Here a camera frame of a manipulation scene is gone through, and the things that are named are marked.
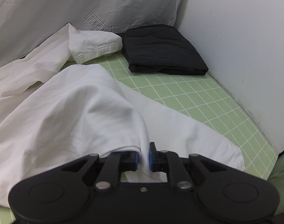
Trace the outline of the carrot print white sheet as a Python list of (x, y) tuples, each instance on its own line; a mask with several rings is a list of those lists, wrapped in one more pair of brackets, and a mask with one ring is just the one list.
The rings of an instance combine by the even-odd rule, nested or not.
[(79, 30), (123, 33), (173, 25), (181, 0), (0, 0), (0, 67), (25, 57), (70, 23)]

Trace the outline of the green grid mat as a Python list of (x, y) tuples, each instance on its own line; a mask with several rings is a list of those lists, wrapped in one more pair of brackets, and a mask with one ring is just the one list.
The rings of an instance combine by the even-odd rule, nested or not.
[(84, 69), (88, 78), (104, 73), (106, 83), (143, 117), (155, 121), (169, 118), (181, 128), (193, 123), (189, 141), (180, 146), (196, 147), (218, 156), (225, 143), (239, 148), (242, 169), (268, 178), (277, 153), (237, 102), (210, 76), (179, 76), (131, 73), (125, 57), (117, 53), (83, 64), (67, 60), (67, 53), (29, 54), (0, 68), (0, 223), (13, 215), (7, 196), (17, 181), (74, 160), (90, 152), (112, 151), (102, 138), (89, 133), (92, 120), (75, 120), (71, 113), (82, 112), (86, 96), (75, 96), (70, 106), (61, 100), (49, 107), (49, 96), (41, 95), (36, 83), (46, 83), (65, 68)]

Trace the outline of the folded black garment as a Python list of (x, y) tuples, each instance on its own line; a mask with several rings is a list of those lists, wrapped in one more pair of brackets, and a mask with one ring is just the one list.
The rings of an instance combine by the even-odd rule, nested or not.
[(195, 47), (175, 27), (143, 26), (119, 36), (132, 73), (201, 76), (209, 70)]

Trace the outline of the white trousers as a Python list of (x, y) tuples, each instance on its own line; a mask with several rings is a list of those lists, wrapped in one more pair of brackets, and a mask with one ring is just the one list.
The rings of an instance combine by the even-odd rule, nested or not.
[(90, 153), (136, 151), (132, 183), (166, 181), (149, 165), (149, 143), (237, 170), (241, 150), (218, 132), (115, 80), (86, 61), (120, 50), (110, 32), (66, 25), (25, 58), (0, 68), (0, 205), (19, 181)]

